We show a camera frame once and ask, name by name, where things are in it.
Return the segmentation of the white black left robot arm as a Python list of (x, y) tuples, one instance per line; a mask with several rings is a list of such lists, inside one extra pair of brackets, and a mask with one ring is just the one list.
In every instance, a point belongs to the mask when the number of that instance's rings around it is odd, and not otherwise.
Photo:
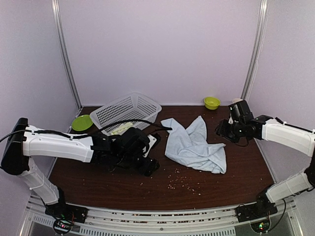
[(121, 135), (107, 136), (100, 131), (77, 135), (38, 129), (29, 125), (27, 118), (20, 118), (12, 132), (3, 139), (7, 142), (1, 169), (20, 177), (42, 199), (46, 213), (56, 219), (79, 220), (87, 209), (68, 205), (64, 192), (47, 179), (33, 156), (71, 159), (104, 165), (109, 169), (132, 168), (146, 177), (159, 168), (158, 161), (148, 157), (158, 138), (134, 127)]

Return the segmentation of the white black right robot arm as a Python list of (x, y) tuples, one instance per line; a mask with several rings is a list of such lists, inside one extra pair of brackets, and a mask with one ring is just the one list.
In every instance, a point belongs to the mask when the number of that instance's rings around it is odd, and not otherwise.
[[(234, 144), (241, 138), (246, 141), (251, 139), (276, 143), (307, 157), (315, 156), (315, 132), (290, 125), (279, 118), (261, 115), (252, 119), (243, 119), (229, 122), (223, 119), (215, 129), (215, 133)], [(257, 195), (256, 203), (252, 206), (252, 212), (257, 217), (262, 217), (273, 212), (275, 203), (287, 197), (298, 195), (315, 188), (315, 161), (304, 170), (291, 175), (285, 180), (265, 188)]]

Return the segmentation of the light blue towel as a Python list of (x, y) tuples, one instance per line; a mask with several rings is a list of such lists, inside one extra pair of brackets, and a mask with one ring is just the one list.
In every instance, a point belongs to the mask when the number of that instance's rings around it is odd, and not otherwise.
[(207, 126), (198, 116), (187, 128), (174, 118), (161, 121), (169, 127), (165, 156), (185, 167), (213, 174), (225, 174), (227, 170), (225, 144), (207, 143)]

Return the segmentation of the green patterned white towel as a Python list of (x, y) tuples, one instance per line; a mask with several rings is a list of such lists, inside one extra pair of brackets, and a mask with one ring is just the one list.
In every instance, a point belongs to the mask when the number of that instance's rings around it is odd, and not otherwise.
[(133, 127), (132, 122), (127, 122), (124, 124), (121, 124), (119, 127), (115, 128), (114, 130), (111, 131), (111, 135), (120, 135), (127, 131), (130, 127)]

